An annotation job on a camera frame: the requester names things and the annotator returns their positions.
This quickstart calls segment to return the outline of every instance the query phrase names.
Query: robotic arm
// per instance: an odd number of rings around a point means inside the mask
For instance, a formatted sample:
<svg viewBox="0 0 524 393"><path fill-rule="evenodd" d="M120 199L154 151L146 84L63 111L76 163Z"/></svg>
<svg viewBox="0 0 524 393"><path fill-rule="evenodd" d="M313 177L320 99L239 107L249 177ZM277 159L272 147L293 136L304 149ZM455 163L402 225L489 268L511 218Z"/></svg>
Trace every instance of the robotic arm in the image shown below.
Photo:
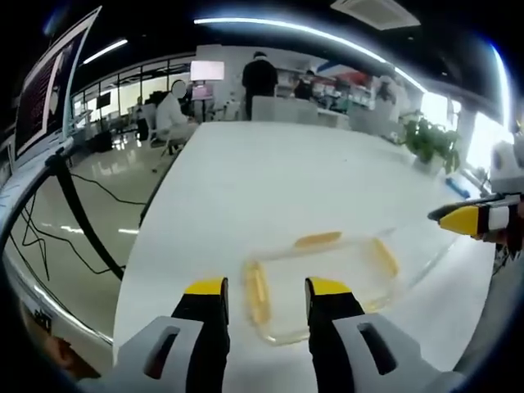
<svg viewBox="0 0 524 393"><path fill-rule="evenodd" d="M305 280L309 352L318 392L445 392L462 381L425 362L420 348L379 314L365 314L341 282ZM119 351L86 391L221 392L229 352L228 280L195 282L171 317L158 317Z"/></svg>
<svg viewBox="0 0 524 393"><path fill-rule="evenodd" d="M484 237L487 233L506 230L508 249L522 249L522 219L517 208L524 193L524 137L516 136L514 144L498 143L492 153L491 190L486 198L442 206L432 211L441 228L455 233Z"/></svg>

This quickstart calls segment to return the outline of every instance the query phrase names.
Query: window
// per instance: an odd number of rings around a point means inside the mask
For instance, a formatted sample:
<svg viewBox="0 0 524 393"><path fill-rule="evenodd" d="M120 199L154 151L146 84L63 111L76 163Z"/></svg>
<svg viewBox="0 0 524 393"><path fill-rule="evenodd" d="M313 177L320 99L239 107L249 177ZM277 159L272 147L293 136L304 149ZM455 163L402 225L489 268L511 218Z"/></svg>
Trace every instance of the window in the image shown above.
<svg viewBox="0 0 524 393"><path fill-rule="evenodd" d="M159 78L142 81L142 97L144 99L144 102L154 92L166 92L166 91L167 91L167 76L161 76Z"/></svg>
<svg viewBox="0 0 524 393"><path fill-rule="evenodd" d="M191 63L187 59L174 59L169 61L168 67L168 89L177 79L183 80L186 85L189 84L189 67Z"/></svg>
<svg viewBox="0 0 524 393"><path fill-rule="evenodd" d="M102 113L102 118L110 116L111 118L116 118L120 115L118 111L118 88L116 87L118 77L116 75L111 76L108 79L102 80L100 82L100 95L109 94L109 104L104 105L100 112Z"/></svg>
<svg viewBox="0 0 524 393"><path fill-rule="evenodd" d="M127 115L140 98L140 67L120 74L120 115Z"/></svg>
<svg viewBox="0 0 524 393"><path fill-rule="evenodd" d="M84 94L80 93L73 97L73 116L80 116L85 111ZM81 119L78 123L75 122L76 128L85 126L85 119Z"/></svg>
<svg viewBox="0 0 524 393"><path fill-rule="evenodd" d="M435 93L425 93L422 97L421 111L434 124L446 129L456 130L459 123L460 102Z"/></svg>
<svg viewBox="0 0 524 393"><path fill-rule="evenodd" d="M451 100L451 109L452 113L450 113L451 119L448 118L451 128L450 129L457 129L459 127L459 116L460 111L462 110L462 104L458 101Z"/></svg>
<svg viewBox="0 0 524 393"><path fill-rule="evenodd" d="M482 168L488 171L491 165L491 150L496 143L501 141L513 144L512 134L505 130L501 124L483 113L477 112L466 162L473 169Z"/></svg>
<svg viewBox="0 0 524 393"><path fill-rule="evenodd" d="M100 111L97 109L97 98L98 98L98 84L86 89L85 91L85 102L86 108L92 111L89 115L89 119L93 121L100 120Z"/></svg>

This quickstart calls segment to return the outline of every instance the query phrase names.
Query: monitor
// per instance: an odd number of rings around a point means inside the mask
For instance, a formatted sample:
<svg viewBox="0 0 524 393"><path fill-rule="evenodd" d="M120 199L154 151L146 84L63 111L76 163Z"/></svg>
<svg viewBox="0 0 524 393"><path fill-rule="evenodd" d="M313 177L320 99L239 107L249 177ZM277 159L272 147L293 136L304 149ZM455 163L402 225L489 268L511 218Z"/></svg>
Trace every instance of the monitor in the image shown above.
<svg viewBox="0 0 524 393"><path fill-rule="evenodd" d="M212 84L193 85L191 99L193 101L212 100L213 99L213 85Z"/></svg>
<svg viewBox="0 0 524 393"><path fill-rule="evenodd" d="M86 35L100 7L65 32L25 77L16 113L15 154L24 160L40 154L52 141L63 142L69 123L73 74Z"/></svg>
<svg viewBox="0 0 524 393"><path fill-rule="evenodd" d="M191 80L224 80L224 62L192 61L190 77Z"/></svg>
<svg viewBox="0 0 524 393"><path fill-rule="evenodd" d="M97 109L101 109L109 104L111 104L111 92L97 98Z"/></svg>

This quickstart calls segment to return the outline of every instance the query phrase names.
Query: person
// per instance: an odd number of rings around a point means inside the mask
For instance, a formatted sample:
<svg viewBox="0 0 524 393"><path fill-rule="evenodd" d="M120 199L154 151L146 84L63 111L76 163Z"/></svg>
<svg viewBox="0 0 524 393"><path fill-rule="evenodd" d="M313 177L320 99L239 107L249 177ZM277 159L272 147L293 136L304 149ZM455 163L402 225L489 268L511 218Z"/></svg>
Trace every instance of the person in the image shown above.
<svg viewBox="0 0 524 393"><path fill-rule="evenodd" d="M404 82L394 71L384 74L378 80L375 108L387 112L387 118L399 122L400 115L409 108L409 99Z"/></svg>
<svg viewBox="0 0 524 393"><path fill-rule="evenodd" d="M53 336L51 324L44 327L38 321L38 311L33 314L22 300L19 300L20 316L33 343L62 371L75 381L84 378L99 378L100 374L82 359L66 340Z"/></svg>
<svg viewBox="0 0 524 393"><path fill-rule="evenodd" d="M131 106L131 113L129 120L136 123L138 119L141 119L141 108L142 107L142 96L138 96L137 105Z"/></svg>
<svg viewBox="0 0 524 393"><path fill-rule="evenodd" d="M312 70L307 70L305 72L304 78L300 78L298 84L295 87L295 98L308 101L313 98L313 79L314 72Z"/></svg>
<svg viewBox="0 0 524 393"><path fill-rule="evenodd" d="M187 142L195 132L197 123L188 120L180 109L179 99L186 95L186 84L177 79L171 85L171 91L156 108L156 139L173 145Z"/></svg>
<svg viewBox="0 0 524 393"><path fill-rule="evenodd" d="M255 52L253 61L246 64L242 73L242 86L246 89L246 113L251 120L253 96L272 97L278 83L275 67L263 52Z"/></svg>

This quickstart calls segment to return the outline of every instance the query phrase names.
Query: office chair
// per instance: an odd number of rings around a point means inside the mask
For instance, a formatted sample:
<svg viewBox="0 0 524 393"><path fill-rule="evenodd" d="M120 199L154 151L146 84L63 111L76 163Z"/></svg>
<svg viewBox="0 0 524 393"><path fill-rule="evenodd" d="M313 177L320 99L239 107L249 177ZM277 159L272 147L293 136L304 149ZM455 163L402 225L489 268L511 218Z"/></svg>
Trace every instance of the office chair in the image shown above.
<svg viewBox="0 0 524 393"><path fill-rule="evenodd" d="M147 123L147 127L149 128L149 135L147 136L148 148L151 150L162 147L162 152L160 154L158 163L151 169L151 171L155 174L158 172L158 168L162 164L162 157L165 155L165 153L169 152L169 155L174 156L174 159L176 159L186 141L184 139L174 137L176 134L176 129L172 129L169 132L169 135L165 141L156 138L158 133L164 132L165 130L156 129L155 104L146 104L142 106L142 116Z"/></svg>

